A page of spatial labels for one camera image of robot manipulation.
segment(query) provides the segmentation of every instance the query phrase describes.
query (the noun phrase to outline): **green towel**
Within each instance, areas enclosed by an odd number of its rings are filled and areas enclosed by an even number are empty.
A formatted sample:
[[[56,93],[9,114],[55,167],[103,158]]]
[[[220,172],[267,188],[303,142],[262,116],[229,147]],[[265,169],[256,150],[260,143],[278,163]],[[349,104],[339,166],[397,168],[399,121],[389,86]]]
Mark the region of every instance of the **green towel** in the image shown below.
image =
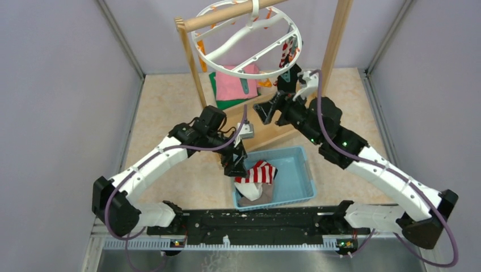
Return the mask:
[[[216,72],[210,73],[209,79],[210,79],[210,83],[212,85],[212,90],[214,90],[214,98],[215,98],[217,96]],[[216,103],[217,103],[217,108],[224,110],[224,109],[233,107],[235,105],[238,105],[242,102],[245,102],[247,100],[248,99],[235,99],[235,100],[228,100],[228,101],[218,101],[218,100],[216,100]]]

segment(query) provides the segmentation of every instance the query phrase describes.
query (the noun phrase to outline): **white circular hanger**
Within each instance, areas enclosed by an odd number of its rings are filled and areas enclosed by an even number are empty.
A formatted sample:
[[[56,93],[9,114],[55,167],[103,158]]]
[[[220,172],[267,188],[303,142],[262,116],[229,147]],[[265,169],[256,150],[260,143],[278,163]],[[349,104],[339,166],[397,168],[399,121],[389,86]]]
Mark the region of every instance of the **white circular hanger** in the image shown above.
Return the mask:
[[[201,10],[199,14],[197,14],[197,17],[202,16],[210,11],[214,11],[217,7],[224,6],[224,5],[234,5],[236,3],[242,3],[244,1],[231,1],[231,0],[224,0],[224,1],[219,1],[217,3],[214,3],[205,9]],[[301,38],[301,33],[299,32],[299,29],[297,28],[296,24],[294,24],[294,21],[291,20],[290,17],[288,17],[284,12],[281,10],[275,8],[275,7],[266,7],[269,11],[272,11],[274,13],[269,19],[262,19],[262,20],[256,20],[256,18],[259,16],[259,1],[258,0],[253,0],[252,1],[252,14],[247,21],[247,25],[243,28],[241,28],[239,31],[237,31],[235,34],[233,34],[223,45],[219,46],[216,50],[204,54],[199,46],[196,46],[197,54],[199,57],[210,67],[214,68],[216,71],[222,72],[227,75],[232,75],[234,77],[238,78],[246,78],[246,79],[266,79],[266,78],[273,78],[276,77],[280,74],[283,74],[284,72],[288,71],[297,61],[299,58],[300,52],[302,50],[302,38]],[[204,33],[196,33],[195,31],[191,32],[192,35],[192,41],[197,44],[198,41],[201,41],[210,35],[218,32],[220,29],[224,27],[230,26],[230,24],[235,23],[235,21],[239,20],[240,16],[231,18],[229,20],[226,20],[218,25],[213,26],[211,29],[205,31]],[[241,38],[245,37],[247,34],[251,33],[252,31],[256,31],[259,29],[267,28],[270,27],[282,20],[287,21],[287,23],[290,25],[290,31],[286,34],[280,37],[278,40],[276,40],[274,43],[271,45],[267,46],[266,48],[262,49],[261,51],[257,52],[254,54],[252,57],[248,58],[244,62],[242,62],[240,65],[237,67],[233,68],[232,70],[229,70],[222,65],[219,65],[215,63],[215,60],[217,60],[220,56],[224,55],[234,44],[236,44]],[[248,74],[243,71],[243,69],[254,62],[256,62],[260,57],[265,55],[266,53],[270,52],[274,48],[277,48],[278,46],[281,46],[284,41],[286,41],[289,38],[295,38],[297,40],[297,54],[293,57],[293,59],[289,62],[288,65],[279,68],[276,71],[272,71],[269,73],[262,73],[262,74]]]

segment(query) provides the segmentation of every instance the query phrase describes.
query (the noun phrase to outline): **wooden post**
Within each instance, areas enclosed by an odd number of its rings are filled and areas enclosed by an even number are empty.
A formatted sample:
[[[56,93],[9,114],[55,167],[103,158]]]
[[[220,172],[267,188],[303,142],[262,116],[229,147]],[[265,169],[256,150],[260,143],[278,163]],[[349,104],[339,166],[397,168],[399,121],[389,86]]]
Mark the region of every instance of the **wooden post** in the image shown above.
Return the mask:
[[[197,72],[191,43],[189,42],[189,37],[187,36],[187,31],[185,30],[184,20],[181,17],[176,17],[175,24],[177,25],[177,31],[179,32],[180,39],[184,45],[185,57],[187,57],[187,62],[191,68],[192,77],[194,78],[197,93],[199,94],[200,104],[202,105],[203,109],[207,107],[207,103],[205,102],[204,91],[202,90],[202,84],[200,83],[199,72]]]
[[[324,60],[320,68],[322,72],[322,96],[326,94],[327,84],[331,77],[332,68],[336,62],[337,51],[341,45],[346,22],[351,11],[352,0],[338,0],[334,20],[332,21],[331,33],[327,41]],[[315,98],[317,93],[312,94],[311,98]]]

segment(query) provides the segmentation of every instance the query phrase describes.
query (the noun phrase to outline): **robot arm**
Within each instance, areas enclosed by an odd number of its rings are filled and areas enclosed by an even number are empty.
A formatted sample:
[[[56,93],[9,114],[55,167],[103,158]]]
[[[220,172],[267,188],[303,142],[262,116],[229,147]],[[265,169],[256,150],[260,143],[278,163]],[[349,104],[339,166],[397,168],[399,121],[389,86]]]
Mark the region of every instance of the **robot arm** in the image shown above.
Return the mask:
[[[141,204],[137,201],[161,175],[175,164],[190,158],[196,151],[212,150],[219,153],[226,176],[246,176],[243,164],[246,151],[241,141],[245,130],[239,127],[238,133],[227,137],[220,131],[225,121],[223,111],[207,106],[200,117],[193,120],[192,126],[186,123],[176,125],[159,145],[133,166],[109,180],[104,177],[97,179],[92,199],[94,214],[106,223],[108,198],[115,188],[119,188],[112,198],[108,213],[109,225],[115,235],[124,236],[135,226],[169,226],[176,216],[171,203]],[[213,150],[227,144],[232,137],[236,137],[235,142]]]
[[[263,124],[272,121],[275,111],[281,115],[276,125],[293,125],[313,144],[320,145],[319,153],[329,162],[334,163],[355,175],[358,175],[386,195],[391,197],[397,205],[365,205],[344,201],[339,205],[338,214],[342,215],[345,222],[352,228],[375,228],[383,231],[402,233],[405,238],[415,245],[432,249],[439,239],[443,226],[430,206],[424,202],[419,194],[409,183],[423,192],[437,211],[447,219],[454,208],[458,196],[450,190],[438,192],[416,181],[402,172],[396,166],[383,158],[367,141],[340,125],[342,111],[337,108],[332,100],[321,97],[322,121],[327,135],[341,150],[354,154],[380,164],[374,166],[362,160],[354,160],[335,150],[324,137],[320,128],[317,114],[317,99],[311,101],[306,107],[306,98],[318,90],[319,78],[317,74],[305,71],[299,73],[300,89],[296,95],[295,90],[279,90],[274,97],[265,103],[254,105]],[[409,177],[405,182],[402,177]]]

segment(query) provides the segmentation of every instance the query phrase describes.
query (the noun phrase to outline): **wooden rod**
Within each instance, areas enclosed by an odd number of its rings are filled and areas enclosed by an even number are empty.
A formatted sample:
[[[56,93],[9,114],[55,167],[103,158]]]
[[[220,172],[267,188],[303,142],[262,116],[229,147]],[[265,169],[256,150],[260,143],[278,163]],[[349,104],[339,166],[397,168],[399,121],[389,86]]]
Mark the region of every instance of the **wooden rod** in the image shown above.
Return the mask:
[[[182,41],[182,44],[184,45],[185,57],[187,58],[187,62],[189,63],[189,67],[191,68],[192,77],[194,78],[194,83],[197,89],[197,93],[199,94],[200,104],[202,105],[202,109],[203,109],[207,107],[207,103],[205,102],[204,91],[202,90],[202,84],[200,83],[199,72],[197,72],[195,59],[192,53],[191,43],[189,42],[187,31],[185,31],[184,20],[181,17],[176,17],[174,21],[175,21],[175,24],[177,25],[177,31],[179,32],[179,36]]]
[[[263,9],[275,4],[285,2],[287,0],[259,0],[259,9]],[[252,12],[252,0],[248,0],[237,5],[232,5],[216,12],[210,12],[199,17],[185,20],[185,31],[187,33],[201,29],[202,27],[211,26],[229,20],[231,18],[248,14]]]
[[[341,45],[344,29],[349,18],[349,12],[351,11],[352,0],[338,0],[336,13],[334,14],[334,20],[332,21],[331,33],[329,34],[329,40],[327,41],[326,52],[324,53],[324,60],[320,68],[322,72],[322,96],[326,95],[327,84],[331,77],[332,68],[336,62],[337,51]]]

